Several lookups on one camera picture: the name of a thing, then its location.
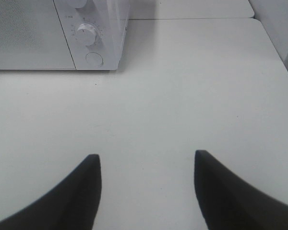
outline white wall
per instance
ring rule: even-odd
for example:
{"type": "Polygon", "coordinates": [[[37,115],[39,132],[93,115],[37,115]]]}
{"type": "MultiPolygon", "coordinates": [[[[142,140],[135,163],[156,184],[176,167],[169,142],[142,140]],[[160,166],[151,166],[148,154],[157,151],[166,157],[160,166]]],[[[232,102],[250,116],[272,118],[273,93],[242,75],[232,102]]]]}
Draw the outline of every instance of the white wall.
{"type": "Polygon", "coordinates": [[[288,0],[250,0],[288,70],[288,0]]]}

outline table surface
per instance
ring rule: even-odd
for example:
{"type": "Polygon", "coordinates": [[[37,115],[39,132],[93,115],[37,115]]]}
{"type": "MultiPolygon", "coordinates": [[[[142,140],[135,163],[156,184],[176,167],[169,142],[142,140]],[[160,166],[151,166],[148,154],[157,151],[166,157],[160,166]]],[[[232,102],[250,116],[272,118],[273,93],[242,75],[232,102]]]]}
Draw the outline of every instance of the table surface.
{"type": "Polygon", "coordinates": [[[131,19],[252,18],[248,0],[132,0],[131,19]]]}
{"type": "Polygon", "coordinates": [[[206,229],[196,149],[288,204],[288,73],[257,20],[130,21],[117,71],[0,71],[0,219],[96,153],[96,230],[206,229]]]}

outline microwave door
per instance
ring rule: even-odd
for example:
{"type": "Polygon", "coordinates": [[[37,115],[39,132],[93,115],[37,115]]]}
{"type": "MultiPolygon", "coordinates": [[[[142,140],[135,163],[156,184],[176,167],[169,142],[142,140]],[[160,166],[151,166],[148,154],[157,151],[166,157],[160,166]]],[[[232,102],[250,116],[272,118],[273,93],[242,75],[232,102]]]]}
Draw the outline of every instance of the microwave door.
{"type": "Polygon", "coordinates": [[[53,0],[0,0],[0,69],[75,69],[53,0]]]}

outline white microwave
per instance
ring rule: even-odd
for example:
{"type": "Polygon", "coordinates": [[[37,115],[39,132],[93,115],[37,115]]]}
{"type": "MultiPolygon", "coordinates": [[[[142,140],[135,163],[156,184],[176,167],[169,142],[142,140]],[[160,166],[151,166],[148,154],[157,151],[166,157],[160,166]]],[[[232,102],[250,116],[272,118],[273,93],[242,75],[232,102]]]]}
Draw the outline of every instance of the white microwave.
{"type": "Polygon", "coordinates": [[[117,69],[129,0],[0,0],[0,69],[117,69]]]}

